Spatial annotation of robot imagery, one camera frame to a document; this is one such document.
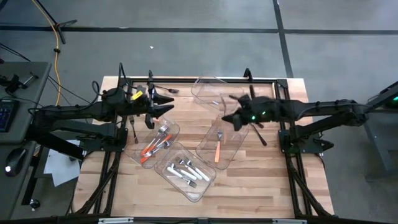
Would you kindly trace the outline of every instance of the fork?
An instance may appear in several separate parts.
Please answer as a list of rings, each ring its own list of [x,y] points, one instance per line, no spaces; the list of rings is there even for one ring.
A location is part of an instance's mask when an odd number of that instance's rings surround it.
[[[154,140],[152,140],[152,141],[148,144],[148,146],[145,147],[145,149],[141,151],[141,156],[144,156],[145,153],[147,153],[148,151],[151,151],[151,150],[153,150],[153,149],[155,148],[156,144],[160,141],[160,139],[159,139],[153,146],[151,146],[152,143],[156,140],[156,138],[157,138],[159,135],[165,135],[165,134],[167,134],[166,131],[168,130],[168,128],[169,128],[169,127],[168,127],[167,125],[163,125],[162,127],[160,127],[160,128],[157,130],[157,135],[155,136]]]
[[[169,162],[168,164],[170,164],[169,167],[171,169],[173,169],[176,173],[178,173],[178,174],[181,173],[181,174],[187,176],[191,180],[196,180],[197,179],[197,177],[195,177],[194,175],[188,173],[187,171],[177,168],[177,166],[174,163]]]
[[[191,187],[193,187],[193,188],[196,188],[196,187],[197,187],[197,184],[196,184],[194,181],[186,179],[182,174],[180,174],[179,172],[177,172],[177,171],[174,170],[173,168],[171,168],[171,167],[168,166],[168,167],[167,167],[167,170],[168,170],[169,172],[171,172],[172,174],[174,174],[174,176],[179,177],[179,178],[185,180],[189,186],[191,186]]]
[[[185,157],[185,160],[187,161],[187,165],[192,167],[193,170],[195,170],[198,174],[200,174],[205,181],[209,182],[210,178],[208,176],[206,176],[202,171],[200,171],[200,169],[196,168],[193,164],[192,161],[190,159],[188,159],[187,157]]]
[[[191,172],[193,175],[195,175],[195,177],[197,177],[197,179],[199,179],[199,180],[202,180],[203,178],[202,178],[202,176],[201,175],[199,175],[197,172],[195,172],[191,167],[189,167],[188,165],[186,165],[186,163],[185,163],[185,161],[183,160],[183,159],[181,159],[181,158],[179,158],[178,156],[175,158],[175,160],[179,163],[179,164],[181,164],[181,165],[184,165],[188,170],[189,170],[189,172]]]

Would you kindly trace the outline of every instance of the cable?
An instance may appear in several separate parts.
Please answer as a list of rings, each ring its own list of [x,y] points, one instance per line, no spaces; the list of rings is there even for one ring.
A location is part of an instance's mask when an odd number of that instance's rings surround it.
[[[87,152],[87,153],[86,153],[86,155],[84,156],[84,158],[83,158],[83,160],[82,160],[82,162],[81,162],[81,166],[83,165],[83,162],[85,161],[85,159],[86,159],[92,152],[93,152],[93,151],[90,151],[90,152]],[[76,184],[75,184],[75,186],[74,186],[74,188],[73,188],[72,198],[70,199],[69,207],[68,207],[68,210],[67,210],[65,216],[67,216],[67,215],[69,214],[69,211],[70,211],[71,213],[75,213],[75,212],[73,211],[73,199],[75,198],[76,186],[77,186],[77,181],[76,181]]]
[[[84,99],[84,98],[82,98],[82,97],[80,97],[80,96],[78,96],[78,95],[72,93],[70,90],[68,90],[68,89],[66,89],[65,87],[61,86],[61,85],[60,85],[59,83],[57,83],[57,81],[55,81],[51,76],[49,76],[49,78],[50,78],[51,80],[53,80],[58,86],[60,86],[61,88],[63,88],[65,91],[67,91],[68,93],[72,94],[73,96],[75,96],[75,97],[77,97],[77,98],[79,98],[79,99],[81,99],[81,100],[83,100],[83,101],[85,101],[85,102],[87,102],[87,103],[90,103],[88,100],[86,100],[86,99]]]
[[[57,79],[58,79],[58,96],[57,96],[57,102],[55,103],[56,105],[58,105],[58,103],[60,102],[60,97],[61,97],[61,80],[60,80],[60,75],[58,74],[58,54],[60,53],[60,49],[59,49],[59,40],[58,40],[58,35],[57,35],[57,31],[55,31],[55,28],[53,26],[53,24],[51,23],[50,19],[47,17],[47,15],[44,13],[44,11],[42,10],[42,8],[36,3],[35,0],[32,0],[32,2],[36,5],[36,7],[40,10],[40,12],[43,14],[43,16],[45,17],[45,19],[47,20],[47,22],[49,22],[52,30],[54,31],[54,35],[55,35],[55,40],[57,42],[57,46],[55,47],[54,51],[55,51],[55,61],[54,61],[54,70],[55,70],[55,74],[57,74]]]
[[[102,94],[100,93],[100,84],[98,84],[97,81],[91,82],[91,87],[93,88],[97,96],[102,96]]]
[[[131,88],[133,88],[133,89],[135,89],[135,90],[137,89],[137,87],[134,87],[134,86],[130,85],[130,83],[127,81],[126,74],[124,73],[123,64],[120,62],[120,63],[119,63],[119,79],[120,79],[121,75],[123,76],[124,81],[126,82],[126,84],[127,84],[129,87],[131,87]]]
[[[49,79],[50,83],[54,86],[54,88],[58,91],[58,88],[55,86],[55,84],[51,81],[51,79]],[[60,93],[61,96],[65,99],[65,101],[69,104],[69,106],[71,106],[72,104],[68,101],[68,99],[62,94]]]
[[[8,52],[10,52],[10,53],[12,53],[12,54],[18,56],[18,57],[21,57],[21,58],[27,60],[28,62],[31,62],[27,57],[23,56],[22,54],[20,54],[20,53],[17,52],[16,50],[12,50],[11,48],[5,46],[5,45],[2,44],[2,43],[0,43],[0,47],[1,47],[2,49],[4,49],[4,50],[7,50]]]

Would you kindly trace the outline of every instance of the desk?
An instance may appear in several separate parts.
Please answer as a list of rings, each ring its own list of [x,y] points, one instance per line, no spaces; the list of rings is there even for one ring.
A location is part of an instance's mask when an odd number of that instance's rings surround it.
[[[32,100],[33,102],[19,100],[19,107],[9,132],[0,134],[0,167],[2,169],[0,171],[0,182],[2,183],[2,189],[0,190],[0,198],[2,199],[2,203],[0,204],[0,220],[11,218],[18,195],[25,181],[30,161],[32,160],[36,143],[21,143],[25,139],[26,132],[32,121],[32,116],[27,112],[27,109],[35,108],[36,104],[34,102],[39,102],[50,67],[51,64],[47,62],[6,62],[0,65],[0,75],[8,78],[12,78],[13,74],[15,74],[19,76],[21,82],[24,82],[30,77],[30,72],[39,78],[29,82],[27,89],[18,89],[15,91],[14,95],[16,97]],[[0,98],[4,96],[11,98],[5,92],[6,87],[0,86],[0,89]],[[13,149],[18,147],[23,147],[27,150],[24,165],[17,176],[8,177],[3,170],[6,166],[6,157]]]
[[[106,90],[116,84],[117,77],[104,77],[101,88]],[[308,101],[303,79],[288,79],[288,84],[291,99]],[[157,83],[157,85],[180,90],[179,94],[172,95],[157,88],[161,95],[175,98],[172,102],[175,108],[165,116],[180,126],[178,141],[195,153],[196,146],[211,127],[216,114],[194,102],[190,91],[192,83]],[[248,84],[233,85],[240,86],[249,93]],[[274,97],[271,85],[255,84],[254,87],[257,95]],[[297,124],[311,122],[311,118],[303,118]],[[144,128],[143,122],[136,120],[136,125],[137,130]],[[268,146],[262,146],[254,131],[250,131],[229,167],[226,170],[217,171],[217,177],[212,186],[197,203],[186,199],[153,169],[143,169],[123,153],[112,216],[293,218],[285,157],[280,152],[277,138],[280,126],[279,123],[264,123],[263,125],[264,129],[259,129],[259,132],[268,142]],[[128,142],[132,142],[130,132]],[[75,191],[73,202],[75,210],[88,200],[97,187],[103,157],[103,152],[94,152],[85,159]],[[304,154],[302,157],[309,189],[326,211],[333,213],[321,161],[312,154]],[[297,192],[300,208],[304,211],[301,190]],[[103,207],[106,198],[107,193],[103,197]]]

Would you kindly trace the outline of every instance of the keyboard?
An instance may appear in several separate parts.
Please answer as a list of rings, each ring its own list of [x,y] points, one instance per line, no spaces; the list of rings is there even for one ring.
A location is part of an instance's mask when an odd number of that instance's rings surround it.
[[[1,100],[0,101],[0,133],[8,132],[17,112],[19,101]]]

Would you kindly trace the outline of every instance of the yellow tag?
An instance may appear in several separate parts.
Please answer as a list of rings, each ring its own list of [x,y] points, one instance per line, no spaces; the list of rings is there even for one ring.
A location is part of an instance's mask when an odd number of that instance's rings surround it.
[[[138,91],[136,94],[134,94],[134,95],[131,96],[131,99],[132,99],[132,100],[136,100],[136,99],[138,99],[140,96],[142,96],[142,92],[141,92],[141,91]]]

